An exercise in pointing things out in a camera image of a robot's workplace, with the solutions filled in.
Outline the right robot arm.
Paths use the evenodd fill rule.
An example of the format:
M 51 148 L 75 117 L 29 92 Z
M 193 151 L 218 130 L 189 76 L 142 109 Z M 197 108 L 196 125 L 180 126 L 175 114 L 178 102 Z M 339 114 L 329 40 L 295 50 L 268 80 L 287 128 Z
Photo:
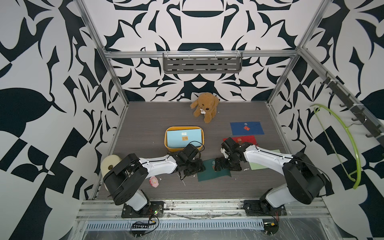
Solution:
M 317 168 L 308 156 L 298 152 L 294 155 L 276 153 L 252 143 L 237 143 L 228 138 L 221 145 L 222 157 L 215 160 L 215 171 L 241 171 L 241 163 L 259 164 L 285 178 L 285 184 L 267 190 L 258 200 L 245 200 L 243 208 L 248 216 L 263 215 L 278 217 L 285 204 L 299 202 L 309 205 L 320 197 L 320 191 L 332 192 L 328 176 Z

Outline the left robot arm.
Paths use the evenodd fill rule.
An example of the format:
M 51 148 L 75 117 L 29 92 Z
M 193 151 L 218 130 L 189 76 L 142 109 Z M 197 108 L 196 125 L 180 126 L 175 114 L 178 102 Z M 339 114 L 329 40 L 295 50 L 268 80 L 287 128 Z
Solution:
M 122 159 L 110 155 L 101 161 L 103 183 L 115 205 L 123 206 L 122 218 L 150 217 L 161 212 L 164 203 L 151 202 L 140 189 L 142 183 L 163 174 L 177 173 L 183 180 L 203 172 L 206 168 L 200 156 L 200 151 L 192 144 L 158 158 L 129 154 Z

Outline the yellow plastic storage box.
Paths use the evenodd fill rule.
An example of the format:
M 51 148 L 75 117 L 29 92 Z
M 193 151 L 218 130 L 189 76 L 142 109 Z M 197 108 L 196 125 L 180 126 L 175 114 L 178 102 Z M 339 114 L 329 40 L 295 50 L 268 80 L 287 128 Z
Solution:
M 170 127 L 166 130 L 165 147 L 169 152 L 183 150 L 188 144 L 192 144 L 199 151 L 204 148 L 204 131 L 200 127 Z

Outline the dark green envelope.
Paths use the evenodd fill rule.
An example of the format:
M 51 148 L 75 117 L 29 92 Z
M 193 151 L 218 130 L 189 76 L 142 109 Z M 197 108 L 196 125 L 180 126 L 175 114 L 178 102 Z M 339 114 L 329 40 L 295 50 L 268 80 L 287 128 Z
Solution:
M 225 177 L 225 176 L 228 176 L 228 177 L 232 176 L 231 172 L 227 169 L 216 171 L 215 163 L 216 163 L 215 159 L 203 161 L 205 170 L 197 174 L 199 182 L 213 180 L 213 179 Z

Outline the light blue envelope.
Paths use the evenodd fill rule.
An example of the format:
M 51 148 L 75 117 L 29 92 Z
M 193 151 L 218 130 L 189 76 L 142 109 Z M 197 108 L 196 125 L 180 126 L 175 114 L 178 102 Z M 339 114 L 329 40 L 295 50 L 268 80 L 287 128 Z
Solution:
M 188 144 L 201 147 L 203 136 L 201 129 L 167 131 L 166 144 L 169 148 L 184 148 Z

